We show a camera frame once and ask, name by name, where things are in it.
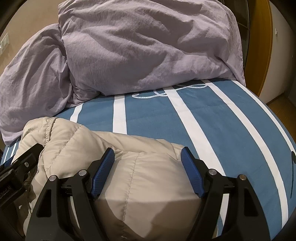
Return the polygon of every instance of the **blue gripper pad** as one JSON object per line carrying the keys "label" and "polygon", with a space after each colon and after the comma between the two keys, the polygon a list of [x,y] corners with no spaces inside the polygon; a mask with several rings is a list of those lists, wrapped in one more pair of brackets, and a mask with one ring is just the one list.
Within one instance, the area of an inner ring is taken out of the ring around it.
{"label": "blue gripper pad", "polygon": [[114,161],[115,154],[114,151],[110,149],[92,180],[91,195],[94,199],[101,194]]}
{"label": "blue gripper pad", "polygon": [[195,194],[197,194],[198,197],[202,198],[205,194],[202,176],[200,175],[200,172],[196,168],[191,156],[185,148],[183,148],[181,151],[181,161],[187,173],[193,191],[195,192]]}

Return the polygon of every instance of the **wooden floor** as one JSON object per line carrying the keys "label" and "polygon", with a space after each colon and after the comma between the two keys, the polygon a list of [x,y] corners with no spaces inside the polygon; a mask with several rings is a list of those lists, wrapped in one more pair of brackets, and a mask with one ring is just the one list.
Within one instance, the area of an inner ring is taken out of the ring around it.
{"label": "wooden floor", "polygon": [[296,142],[296,107],[284,95],[272,101],[268,107],[281,120]]}

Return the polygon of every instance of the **mattress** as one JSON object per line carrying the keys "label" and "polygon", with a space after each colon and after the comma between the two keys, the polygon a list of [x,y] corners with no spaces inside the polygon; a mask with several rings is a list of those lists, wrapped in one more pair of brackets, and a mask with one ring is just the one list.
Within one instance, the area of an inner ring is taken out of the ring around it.
{"label": "mattress", "polygon": [[[295,209],[292,156],[296,145],[272,111],[237,81],[192,80],[154,91],[101,95],[65,109],[57,117],[93,131],[182,144],[222,175],[247,175],[263,207],[271,238]],[[18,143],[6,147],[1,163],[15,154]],[[227,203],[225,194],[219,232]]]}

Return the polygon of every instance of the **pillow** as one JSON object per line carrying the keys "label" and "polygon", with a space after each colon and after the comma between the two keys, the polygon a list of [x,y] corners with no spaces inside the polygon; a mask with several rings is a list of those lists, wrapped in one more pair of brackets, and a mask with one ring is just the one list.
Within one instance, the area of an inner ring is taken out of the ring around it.
{"label": "pillow", "polygon": [[61,31],[52,24],[32,36],[0,76],[0,131],[11,144],[32,119],[54,116],[72,85]]}
{"label": "pillow", "polygon": [[245,84],[237,22],[218,1],[67,0],[58,11],[79,101],[194,78]]}

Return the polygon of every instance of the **beige puffer jacket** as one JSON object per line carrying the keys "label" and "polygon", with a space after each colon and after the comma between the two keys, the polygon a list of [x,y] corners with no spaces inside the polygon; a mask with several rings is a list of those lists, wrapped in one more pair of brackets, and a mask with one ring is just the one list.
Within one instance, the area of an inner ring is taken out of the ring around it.
{"label": "beige puffer jacket", "polygon": [[[51,175],[73,176],[111,147],[115,163],[96,200],[97,213],[109,239],[186,239],[200,199],[194,194],[180,161],[182,145],[90,131],[68,120],[45,117],[27,123],[14,159],[36,143],[44,146],[37,173],[27,183],[27,192],[15,201],[24,233],[37,198]],[[70,213],[71,220],[79,233],[74,213]]]}

